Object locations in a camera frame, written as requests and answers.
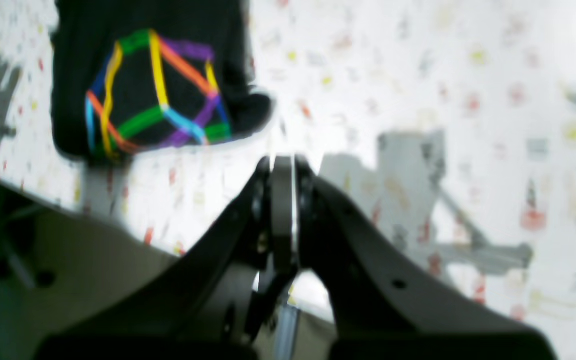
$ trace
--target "patterned tablecloth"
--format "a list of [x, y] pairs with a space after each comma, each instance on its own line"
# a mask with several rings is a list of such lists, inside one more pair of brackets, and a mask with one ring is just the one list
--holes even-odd
[[[247, 22], [263, 132], [92, 170], [53, 144], [54, 1], [0, 0], [0, 183], [183, 255], [261, 157], [303, 153], [422, 268], [576, 359], [576, 0], [251, 0]], [[312, 274], [292, 295], [330, 316]]]

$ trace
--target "screw hole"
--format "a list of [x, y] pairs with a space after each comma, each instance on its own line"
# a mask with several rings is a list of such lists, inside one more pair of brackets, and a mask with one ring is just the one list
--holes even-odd
[[392, 285], [393, 285], [393, 287], [395, 287], [395, 289], [399, 289], [399, 290], [404, 290], [408, 286], [408, 285], [406, 285], [406, 282], [403, 280], [393, 280]]

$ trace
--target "table surface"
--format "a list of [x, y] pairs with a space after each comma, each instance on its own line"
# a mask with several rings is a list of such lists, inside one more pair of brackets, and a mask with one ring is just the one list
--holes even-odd
[[[0, 0], [2, 185], [183, 255], [261, 157], [302, 153], [420, 267], [576, 359], [576, 0], [252, 0], [270, 125], [96, 170], [53, 144], [57, 26], [53, 0]], [[330, 316], [313, 274], [292, 295]]]

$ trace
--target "white tablecloth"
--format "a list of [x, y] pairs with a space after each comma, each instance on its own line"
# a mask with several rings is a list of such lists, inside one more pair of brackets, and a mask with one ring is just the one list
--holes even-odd
[[[20, 71], [0, 112], [0, 182], [182, 255], [261, 157], [303, 153], [422, 268], [576, 359], [576, 0], [250, 7], [270, 125], [90, 170], [52, 140], [54, 3], [0, 0], [0, 66]], [[330, 311], [309, 274], [292, 295]]]

